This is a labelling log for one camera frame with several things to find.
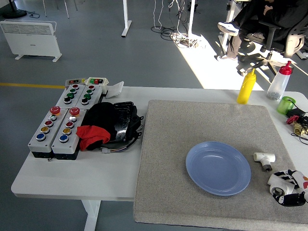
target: yellow squeeze bottle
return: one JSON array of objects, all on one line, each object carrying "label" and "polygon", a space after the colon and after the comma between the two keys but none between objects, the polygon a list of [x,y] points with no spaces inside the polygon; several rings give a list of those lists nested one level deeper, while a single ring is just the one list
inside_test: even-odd
[{"label": "yellow squeeze bottle", "polygon": [[248,102],[249,96],[252,92],[252,88],[256,82],[257,76],[255,75],[255,69],[249,72],[242,83],[239,96],[237,97],[237,103],[246,104]]}]

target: white electric heater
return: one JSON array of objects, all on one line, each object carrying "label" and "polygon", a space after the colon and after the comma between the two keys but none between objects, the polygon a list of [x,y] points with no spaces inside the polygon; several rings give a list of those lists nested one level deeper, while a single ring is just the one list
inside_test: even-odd
[{"label": "white electric heater", "polygon": [[56,22],[5,20],[0,26],[12,53],[18,55],[16,60],[33,55],[51,56],[56,62],[62,56],[55,36]]}]

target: yellow floor line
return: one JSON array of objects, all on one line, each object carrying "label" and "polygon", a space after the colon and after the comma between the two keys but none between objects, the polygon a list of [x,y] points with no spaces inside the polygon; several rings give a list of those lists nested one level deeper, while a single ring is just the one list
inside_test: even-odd
[{"label": "yellow floor line", "polygon": [[57,86],[57,85],[40,85],[40,84],[25,84],[25,83],[0,83],[0,86],[6,86],[6,87],[25,87],[25,88],[54,88],[54,89],[64,89],[64,86]]}]

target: white pipe fitting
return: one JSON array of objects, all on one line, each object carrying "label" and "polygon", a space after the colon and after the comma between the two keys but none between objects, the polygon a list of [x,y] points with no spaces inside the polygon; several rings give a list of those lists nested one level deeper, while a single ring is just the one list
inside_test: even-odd
[{"label": "white pipe fitting", "polygon": [[293,192],[294,184],[277,177],[272,174],[269,178],[268,184],[270,185],[270,193],[278,196],[289,195]]},{"label": "white pipe fitting", "polygon": [[272,171],[271,163],[275,162],[276,157],[273,153],[254,153],[254,160],[261,162],[263,169],[269,172]]}]

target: red cloth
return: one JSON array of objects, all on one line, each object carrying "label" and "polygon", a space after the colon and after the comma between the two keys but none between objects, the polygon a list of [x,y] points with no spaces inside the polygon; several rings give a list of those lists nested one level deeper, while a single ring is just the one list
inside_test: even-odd
[{"label": "red cloth", "polygon": [[110,140],[110,133],[97,126],[80,126],[77,127],[76,134],[81,138],[80,149],[84,151],[90,144],[103,140],[107,143]]}]

